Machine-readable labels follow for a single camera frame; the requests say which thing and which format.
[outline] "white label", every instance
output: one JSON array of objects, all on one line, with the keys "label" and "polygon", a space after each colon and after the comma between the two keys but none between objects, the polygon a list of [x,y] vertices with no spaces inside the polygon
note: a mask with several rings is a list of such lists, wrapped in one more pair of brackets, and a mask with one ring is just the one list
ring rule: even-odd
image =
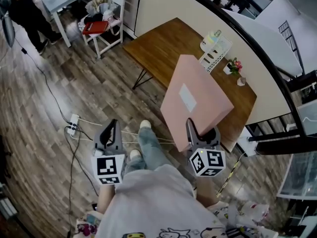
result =
[{"label": "white label", "polygon": [[191,113],[196,106],[197,102],[195,101],[194,96],[190,93],[185,84],[182,85],[179,91],[179,95],[182,98],[184,104],[186,105],[188,111]]}]

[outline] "red folder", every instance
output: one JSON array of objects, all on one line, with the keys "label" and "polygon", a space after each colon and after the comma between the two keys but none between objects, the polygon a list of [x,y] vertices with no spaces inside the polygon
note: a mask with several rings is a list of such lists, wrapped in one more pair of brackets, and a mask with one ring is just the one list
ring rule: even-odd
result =
[{"label": "red folder", "polygon": [[102,34],[108,27],[108,21],[88,22],[83,30],[84,35]]}]

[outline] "metal table leg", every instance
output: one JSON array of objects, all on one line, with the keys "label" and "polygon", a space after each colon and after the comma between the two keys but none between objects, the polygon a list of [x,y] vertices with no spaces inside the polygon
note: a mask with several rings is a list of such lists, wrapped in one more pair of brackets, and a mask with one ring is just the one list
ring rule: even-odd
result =
[{"label": "metal table leg", "polygon": [[134,90],[135,88],[137,88],[138,86],[144,84],[145,82],[148,82],[150,79],[152,79],[153,77],[148,78],[147,80],[143,81],[142,83],[140,83],[141,79],[145,76],[145,74],[147,74],[147,71],[145,69],[143,69],[137,79],[137,81],[135,82],[134,86],[132,87],[132,90]]},{"label": "metal table leg", "polygon": [[56,22],[56,25],[57,25],[57,27],[58,27],[58,29],[59,29],[59,31],[60,31],[60,33],[61,33],[61,35],[62,35],[62,37],[63,37],[63,39],[64,39],[64,41],[65,41],[65,43],[66,43],[66,45],[67,45],[68,47],[70,47],[69,39],[68,39],[68,37],[67,37],[67,35],[66,35],[66,33],[65,33],[65,30],[64,30],[64,28],[63,28],[63,26],[62,26],[62,24],[61,24],[61,21],[60,21],[60,19],[59,19],[59,16],[58,16],[57,12],[54,12],[54,13],[53,13],[53,17],[54,17],[54,20],[55,20],[55,22]]}]

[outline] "white sneaker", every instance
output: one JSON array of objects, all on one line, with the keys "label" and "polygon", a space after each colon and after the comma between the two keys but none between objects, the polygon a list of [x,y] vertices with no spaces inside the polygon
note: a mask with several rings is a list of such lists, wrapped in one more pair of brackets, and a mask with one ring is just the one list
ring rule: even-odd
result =
[{"label": "white sneaker", "polygon": [[140,128],[142,127],[149,127],[151,128],[151,123],[148,120],[143,120],[140,124]]},{"label": "white sneaker", "polygon": [[138,149],[134,149],[130,152],[130,160],[132,160],[136,156],[141,156],[141,153]]}]

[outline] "cartoon print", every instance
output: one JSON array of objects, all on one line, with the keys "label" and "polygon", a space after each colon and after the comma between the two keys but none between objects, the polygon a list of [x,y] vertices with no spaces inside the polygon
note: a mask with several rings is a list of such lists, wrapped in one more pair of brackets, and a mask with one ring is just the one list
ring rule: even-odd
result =
[{"label": "cartoon print", "polygon": [[146,238],[144,233],[125,234],[122,238]]},{"label": "cartoon print", "polygon": [[224,228],[206,228],[200,234],[201,238],[221,238],[226,236]]},{"label": "cartoon print", "polygon": [[217,210],[213,214],[217,217],[220,212]]},{"label": "cartoon print", "polygon": [[89,224],[78,224],[77,229],[79,233],[82,233],[84,236],[95,235],[97,233],[96,225]]},{"label": "cartoon print", "polygon": [[172,228],[168,228],[167,231],[164,229],[161,229],[162,232],[160,232],[158,238],[190,238],[188,233],[190,232],[190,229],[187,230],[173,230]]},{"label": "cartoon print", "polygon": [[200,234],[198,229],[191,230],[191,233],[195,236]]}]

